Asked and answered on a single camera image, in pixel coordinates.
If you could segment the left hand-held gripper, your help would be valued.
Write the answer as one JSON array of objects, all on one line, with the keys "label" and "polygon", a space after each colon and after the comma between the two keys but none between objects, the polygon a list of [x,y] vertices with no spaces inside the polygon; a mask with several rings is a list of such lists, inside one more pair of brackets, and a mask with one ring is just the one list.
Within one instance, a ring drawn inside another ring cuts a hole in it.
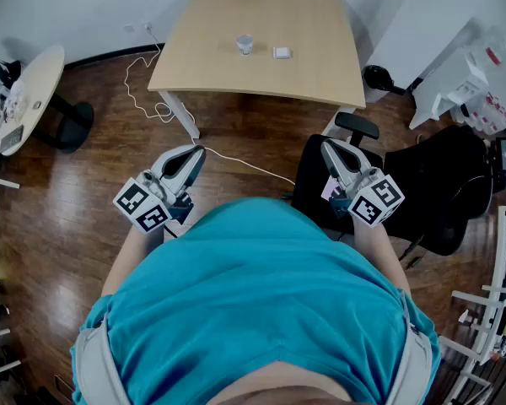
[{"label": "left hand-held gripper", "polygon": [[[199,145],[168,150],[153,164],[152,170],[130,178],[113,203],[143,234],[171,220],[183,224],[193,209],[193,202],[184,190],[193,184],[205,159],[206,150]],[[160,179],[170,180],[172,191]]]}]

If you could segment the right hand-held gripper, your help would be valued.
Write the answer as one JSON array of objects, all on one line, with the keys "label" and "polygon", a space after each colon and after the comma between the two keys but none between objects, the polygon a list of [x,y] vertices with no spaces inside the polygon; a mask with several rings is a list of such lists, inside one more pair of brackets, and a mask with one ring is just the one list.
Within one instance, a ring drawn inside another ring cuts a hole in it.
[{"label": "right hand-held gripper", "polygon": [[340,182],[339,171],[363,171],[349,186],[342,183],[332,191],[331,207],[338,217],[348,213],[373,228],[388,219],[403,203],[405,196],[390,175],[370,168],[365,154],[346,141],[328,138],[320,152],[330,176]]}]

